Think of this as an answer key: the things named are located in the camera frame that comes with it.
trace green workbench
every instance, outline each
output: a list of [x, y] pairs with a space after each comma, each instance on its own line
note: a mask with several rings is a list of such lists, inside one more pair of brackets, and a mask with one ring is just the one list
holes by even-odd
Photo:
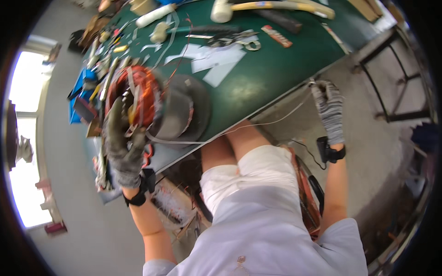
[[[187, 15], [193, 26], [214, 24], [210, 20], [212, 5], [213, 0], [200, 0], [178, 7], [176, 12], [179, 16], [179, 26], [190, 25], [185, 20]], [[241, 26], [244, 30], [259, 31], [258, 37], [262, 47], [255, 52], [246, 51], [247, 54], [216, 88], [202, 80], [208, 70], [193, 74], [193, 77], [206, 86], [212, 102], [210, 122], [201, 141], [210, 139], [251, 116], [257, 110], [269, 106], [278, 98], [288, 94], [293, 87], [345, 56], [340, 46], [321, 26], [321, 22], [327, 23], [351, 51], [361, 49], [382, 31], [366, 20], [347, 0], [329, 0], [329, 7], [335, 10], [334, 20], [323, 19], [305, 11], [283, 11], [303, 24], [302, 30], [297, 35], [289, 33], [250, 11], [233, 13], [232, 20], [227, 24]], [[129, 8], [130, 6], [125, 6], [109, 24], [119, 20], [118, 27], [121, 27], [124, 23], [137, 18]], [[165, 20], [164, 17], [139, 29], [137, 39], [130, 44], [128, 55], [140, 57], [142, 60], [149, 54], [150, 59], [144, 65], [153, 66], [169, 43], [170, 37], [157, 52], [154, 52], [154, 48], [147, 48], [143, 52], [140, 50], [144, 45], [152, 44], [149, 35], [158, 22]], [[271, 25], [293, 42], [293, 45], [283, 48], [261, 31], [261, 27], [264, 25]], [[132, 40], [132, 32], [135, 28], [134, 21], [125, 28], [123, 31], [125, 35], [120, 40], [120, 45], [125, 45], [129, 40]], [[159, 63], [158, 68], [164, 76], [170, 76], [176, 68], [176, 62], [162, 66], [164, 58], [181, 52], [187, 43], [185, 35], [184, 33], [177, 34], [173, 44]], [[203, 45], [205, 42], [203, 39], [191, 38], [190, 43]], [[122, 53], [112, 53], [112, 55], [117, 57]], [[192, 74], [190, 59], [183, 59], [177, 74]], [[189, 146], [181, 150], [170, 149], [158, 144], [155, 147], [152, 167], [159, 173], [198, 146]]]

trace window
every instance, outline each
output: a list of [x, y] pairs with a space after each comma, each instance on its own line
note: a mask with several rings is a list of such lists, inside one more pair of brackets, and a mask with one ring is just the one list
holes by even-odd
[[21, 159], [9, 173], [15, 204], [25, 227], [34, 227], [52, 221], [48, 210], [42, 210], [40, 204], [45, 202], [42, 190], [35, 187], [40, 181], [37, 165], [37, 147], [35, 143], [36, 118], [17, 118], [17, 129], [20, 135], [30, 139], [34, 156], [31, 163]]
[[43, 61], [47, 57], [37, 53], [22, 52], [12, 77], [9, 99], [16, 111], [36, 112], [43, 88]]
[[34, 155], [32, 162], [19, 160], [9, 173], [14, 201], [26, 228], [52, 222], [48, 210], [42, 210], [45, 202], [42, 190], [35, 184], [40, 181], [37, 147], [37, 120], [43, 112], [40, 106], [42, 91], [47, 86], [50, 75], [44, 61], [48, 56], [40, 53], [21, 52], [14, 70], [9, 99], [15, 104], [17, 129], [20, 136], [30, 139]]

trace scissors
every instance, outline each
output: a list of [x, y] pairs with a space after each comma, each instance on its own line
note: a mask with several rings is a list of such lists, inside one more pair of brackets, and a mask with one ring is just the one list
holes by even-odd
[[148, 152], [145, 151], [143, 154], [143, 166], [141, 167], [144, 169], [145, 167], [150, 165], [150, 158], [153, 156], [153, 146], [151, 144], [148, 145]]
[[257, 40], [252, 40], [249, 42], [241, 41], [243, 38], [250, 37], [252, 35], [259, 34], [258, 32], [242, 32], [239, 34], [217, 34], [215, 36], [208, 36], [208, 35], [197, 35], [197, 34], [189, 34], [186, 35], [187, 38], [206, 38], [209, 39], [207, 44], [210, 47], [225, 47], [229, 46], [232, 43], [239, 43], [243, 45], [247, 50], [249, 51], [258, 51], [261, 49], [261, 43]]

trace light blue shirt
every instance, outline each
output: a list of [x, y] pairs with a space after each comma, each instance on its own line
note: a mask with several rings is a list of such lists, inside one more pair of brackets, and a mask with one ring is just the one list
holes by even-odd
[[358, 226], [352, 218], [331, 225], [312, 242], [299, 213], [299, 198], [283, 188], [259, 186], [222, 200], [212, 227], [184, 261], [150, 260], [143, 276], [367, 275]]

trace concrete floor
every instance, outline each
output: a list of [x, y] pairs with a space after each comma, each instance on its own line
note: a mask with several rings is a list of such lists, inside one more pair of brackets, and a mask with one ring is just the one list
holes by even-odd
[[[376, 219], [377, 214], [389, 204], [389, 201], [402, 186], [404, 171], [412, 156], [412, 145], [404, 142], [411, 136], [411, 127], [422, 120], [386, 123], [374, 119], [380, 112], [381, 105], [373, 87], [364, 72], [352, 74], [351, 69], [359, 58], [365, 56], [385, 37], [380, 37], [360, 53], [348, 57], [325, 71], [320, 79], [328, 79], [336, 84], [345, 97], [343, 109], [343, 131], [347, 149], [347, 169], [349, 179], [348, 215], [354, 217], [363, 234]], [[393, 43], [405, 71], [411, 75], [418, 71], [417, 64], [399, 41]], [[392, 110], [403, 85], [396, 81], [403, 77], [399, 64], [392, 51], [385, 49], [367, 65], [387, 110]], [[267, 123], [282, 118], [297, 106], [304, 93], [281, 103], [265, 117], [257, 118], [258, 123]], [[425, 97], [421, 80], [411, 80], [406, 89], [398, 113], [415, 111], [422, 108]], [[287, 143], [295, 138], [304, 140], [309, 150], [320, 160], [316, 139], [325, 136], [325, 130], [318, 117], [313, 98], [283, 121], [265, 125], [263, 128], [277, 141]], [[325, 188], [326, 170], [316, 165], [306, 149], [296, 143], [288, 143], [304, 160], [306, 165]]]

